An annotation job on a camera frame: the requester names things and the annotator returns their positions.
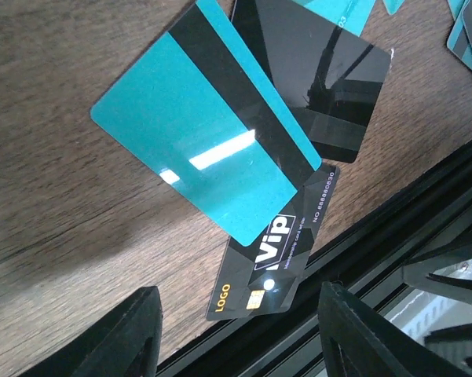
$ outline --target black plastic part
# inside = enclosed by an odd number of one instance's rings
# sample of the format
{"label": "black plastic part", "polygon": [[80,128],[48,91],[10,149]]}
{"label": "black plastic part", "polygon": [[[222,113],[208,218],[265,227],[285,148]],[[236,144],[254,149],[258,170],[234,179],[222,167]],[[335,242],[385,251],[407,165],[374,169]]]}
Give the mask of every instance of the black plastic part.
{"label": "black plastic part", "polygon": [[445,360],[472,375],[472,324],[431,332],[424,344]]}
{"label": "black plastic part", "polygon": [[166,359],[161,377],[316,377],[324,369],[317,299],[341,282],[384,315],[412,291],[402,266],[472,226],[472,142],[309,258],[286,313],[226,320]]}
{"label": "black plastic part", "polygon": [[162,332],[157,287],[142,287],[20,377],[153,377]]}
{"label": "black plastic part", "polygon": [[472,280],[455,279],[434,272],[472,259],[472,231],[451,243],[408,261],[403,267],[404,282],[435,295],[472,305]]}
{"label": "black plastic part", "polygon": [[318,318],[329,377],[468,376],[338,284],[323,284]]}

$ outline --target wooden surface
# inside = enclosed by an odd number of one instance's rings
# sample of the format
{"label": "wooden surface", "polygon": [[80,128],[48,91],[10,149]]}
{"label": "wooden surface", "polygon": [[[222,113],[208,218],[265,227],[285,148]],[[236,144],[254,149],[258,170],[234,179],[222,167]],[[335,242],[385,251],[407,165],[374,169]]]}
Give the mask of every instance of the wooden surface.
{"label": "wooden surface", "polygon": [[[0,376],[158,285],[161,359],[195,338],[227,236],[90,121],[89,108],[186,0],[0,1]],[[229,10],[230,0],[224,0]],[[472,74],[445,48],[445,0],[378,1],[364,38],[393,51],[358,160],[316,245],[472,138]]]}

